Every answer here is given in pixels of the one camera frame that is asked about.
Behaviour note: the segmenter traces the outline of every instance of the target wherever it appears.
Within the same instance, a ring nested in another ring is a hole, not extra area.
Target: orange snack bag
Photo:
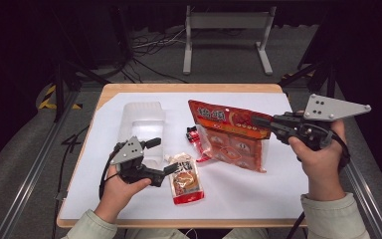
[[[178,162],[178,169],[169,174],[173,202],[184,204],[204,198],[195,159],[186,153],[168,158],[169,164]]]
[[[271,116],[192,100],[188,104],[207,155],[249,170],[266,172],[263,162],[271,131],[254,126],[251,118],[272,120]]]

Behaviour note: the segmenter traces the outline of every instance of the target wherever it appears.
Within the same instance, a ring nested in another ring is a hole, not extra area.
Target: clear plastic container
[[[164,124],[165,113],[160,102],[128,103],[123,107],[118,141],[129,140],[134,135],[139,141],[160,137],[160,145],[144,150],[142,163],[149,168],[161,169]]]

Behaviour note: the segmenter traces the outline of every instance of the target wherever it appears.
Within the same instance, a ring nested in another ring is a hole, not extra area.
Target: hand
[[[111,165],[107,169],[107,176],[116,174],[116,167]],[[100,203],[95,209],[95,215],[108,223],[114,223],[129,200],[137,192],[150,185],[151,180],[144,178],[131,184],[125,183],[119,176],[112,177],[104,185],[104,193]]]
[[[337,120],[331,124],[344,142],[345,127],[343,121]],[[345,192],[339,181],[337,170],[342,147],[335,140],[331,145],[319,151],[312,151],[296,137],[288,140],[291,148],[302,161],[302,169],[308,176],[308,198],[316,201],[332,201],[343,198]]]

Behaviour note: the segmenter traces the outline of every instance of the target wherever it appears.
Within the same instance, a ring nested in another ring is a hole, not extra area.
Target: gray sleeve
[[[335,201],[313,201],[306,195],[300,199],[309,239],[370,238],[352,193],[346,193],[344,198]]]
[[[93,211],[88,210],[64,239],[111,239],[116,230],[116,225],[101,220]]]

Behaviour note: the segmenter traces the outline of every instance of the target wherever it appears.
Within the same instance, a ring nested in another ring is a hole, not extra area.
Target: dark curtain
[[[42,28],[23,1],[0,1],[0,151],[36,113],[52,63]]]
[[[357,122],[382,171],[382,1],[367,2],[359,4],[358,31],[336,69],[345,97],[372,107]]]

